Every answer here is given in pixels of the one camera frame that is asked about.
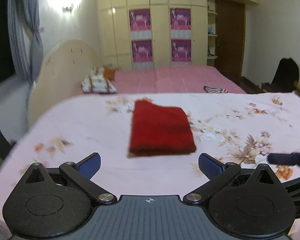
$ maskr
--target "screw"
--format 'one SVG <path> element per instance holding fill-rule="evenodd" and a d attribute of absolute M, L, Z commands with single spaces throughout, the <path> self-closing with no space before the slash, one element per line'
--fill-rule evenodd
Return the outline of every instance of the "screw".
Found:
<path fill-rule="evenodd" d="M 199 194 L 196 194 L 196 193 L 190 193 L 190 194 L 186 195 L 186 199 L 191 201 L 191 202 L 196 202 L 196 201 L 199 201 L 201 199 L 201 196 Z"/>
<path fill-rule="evenodd" d="M 109 201 L 111 201 L 111 200 L 114 199 L 114 195 L 112 195 L 112 194 L 110 194 L 110 193 L 103 193 L 103 194 L 99 195 L 98 198 L 99 198 L 101 201 L 109 202 Z"/>

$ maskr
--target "pink poster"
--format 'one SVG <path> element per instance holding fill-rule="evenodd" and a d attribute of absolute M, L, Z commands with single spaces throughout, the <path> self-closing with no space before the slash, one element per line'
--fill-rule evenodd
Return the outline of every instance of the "pink poster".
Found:
<path fill-rule="evenodd" d="M 171 40 L 172 62 L 191 62 L 191 40 Z"/>
<path fill-rule="evenodd" d="M 191 10 L 171 8 L 170 21 L 172 30 L 191 30 Z"/>
<path fill-rule="evenodd" d="M 132 41 L 133 62 L 152 62 L 152 40 Z"/>
<path fill-rule="evenodd" d="M 129 10 L 129 15 L 131 31 L 151 30 L 150 9 Z"/>

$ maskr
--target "folded towel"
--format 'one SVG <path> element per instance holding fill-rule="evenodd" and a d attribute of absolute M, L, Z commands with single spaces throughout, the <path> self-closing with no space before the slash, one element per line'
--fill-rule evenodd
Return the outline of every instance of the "folded towel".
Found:
<path fill-rule="evenodd" d="M 186 113 L 180 107 L 135 102 L 130 152 L 135 155 L 189 154 L 196 151 Z"/>

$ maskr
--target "orange pillow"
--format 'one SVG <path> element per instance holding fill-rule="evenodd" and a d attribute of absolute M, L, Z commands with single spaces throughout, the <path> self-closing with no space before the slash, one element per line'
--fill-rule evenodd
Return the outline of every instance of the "orange pillow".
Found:
<path fill-rule="evenodd" d="M 103 73 L 103 76 L 110 81 L 114 80 L 115 72 L 118 70 L 118 68 L 113 67 L 104 67 L 105 71 Z"/>

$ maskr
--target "wall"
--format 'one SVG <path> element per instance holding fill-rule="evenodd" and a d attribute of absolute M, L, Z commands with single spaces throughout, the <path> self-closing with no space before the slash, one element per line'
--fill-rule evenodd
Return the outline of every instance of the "wall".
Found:
<path fill-rule="evenodd" d="M 100 37 L 96 0 L 82 0 L 80 8 L 71 13 L 63 13 L 62 7 L 53 8 L 49 0 L 39 0 L 40 27 L 44 53 L 62 41 L 83 40 L 100 53 Z M 24 37 L 29 55 L 31 33 L 25 25 Z"/>
<path fill-rule="evenodd" d="M 28 92 L 28 84 L 15 75 L 0 83 L 0 129 L 8 141 L 17 141 L 27 132 Z"/>
<path fill-rule="evenodd" d="M 49 0 L 39 0 L 40 27 L 44 54 L 62 41 L 79 39 L 100 54 L 96 0 L 82 0 L 72 13 L 55 10 Z M 26 53 L 29 57 L 31 32 L 24 23 Z M 0 84 L 0 129 L 7 140 L 19 140 L 28 130 L 26 109 L 29 86 L 14 76 Z"/>
<path fill-rule="evenodd" d="M 242 75 L 271 82 L 279 61 L 292 57 L 300 69 L 300 0 L 260 0 L 247 8 Z"/>

